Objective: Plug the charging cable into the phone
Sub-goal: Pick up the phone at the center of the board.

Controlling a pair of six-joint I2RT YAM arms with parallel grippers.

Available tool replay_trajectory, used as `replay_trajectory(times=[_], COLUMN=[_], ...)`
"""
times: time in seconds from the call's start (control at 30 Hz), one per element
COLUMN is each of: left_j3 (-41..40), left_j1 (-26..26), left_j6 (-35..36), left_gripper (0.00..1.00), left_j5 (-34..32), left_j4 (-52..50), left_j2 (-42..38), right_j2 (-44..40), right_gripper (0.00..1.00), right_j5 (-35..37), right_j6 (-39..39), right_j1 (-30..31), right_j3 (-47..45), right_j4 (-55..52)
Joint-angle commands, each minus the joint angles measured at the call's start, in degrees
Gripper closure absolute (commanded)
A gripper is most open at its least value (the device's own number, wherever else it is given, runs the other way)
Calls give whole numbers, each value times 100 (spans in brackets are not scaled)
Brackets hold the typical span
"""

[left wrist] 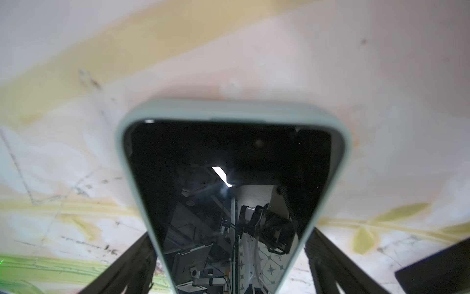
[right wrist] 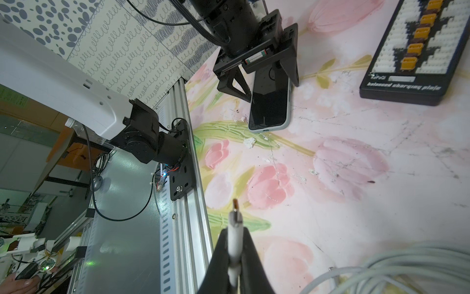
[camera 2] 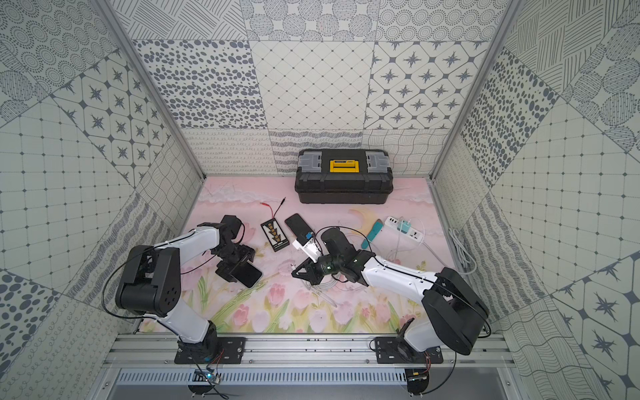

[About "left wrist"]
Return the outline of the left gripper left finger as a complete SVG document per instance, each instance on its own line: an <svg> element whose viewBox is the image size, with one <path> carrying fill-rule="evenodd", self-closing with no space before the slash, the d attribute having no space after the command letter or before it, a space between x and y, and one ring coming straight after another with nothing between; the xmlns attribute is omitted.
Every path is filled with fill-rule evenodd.
<svg viewBox="0 0 470 294"><path fill-rule="evenodd" d="M112 263L81 294L148 294L153 286L157 254L147 233Z"/></svg>

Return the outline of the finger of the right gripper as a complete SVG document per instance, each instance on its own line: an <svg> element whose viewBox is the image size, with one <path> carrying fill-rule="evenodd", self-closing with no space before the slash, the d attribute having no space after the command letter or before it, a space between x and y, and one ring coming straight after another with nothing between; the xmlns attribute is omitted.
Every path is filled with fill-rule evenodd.
<svg viewBox="0 0 470 294"><path fill-rule="evenodd" d="M395 272L407 294L468 294L470 240L463 240Z"/></svg>

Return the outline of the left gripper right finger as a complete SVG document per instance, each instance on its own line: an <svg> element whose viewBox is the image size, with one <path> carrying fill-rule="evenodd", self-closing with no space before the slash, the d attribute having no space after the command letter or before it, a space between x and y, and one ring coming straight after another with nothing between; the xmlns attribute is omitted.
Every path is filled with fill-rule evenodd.
<svg viewBox="0 0 470 294"><path fill-rule="evenodd" d="M317 228L306 242L305 253L318 294L387 293Z"/></svg>

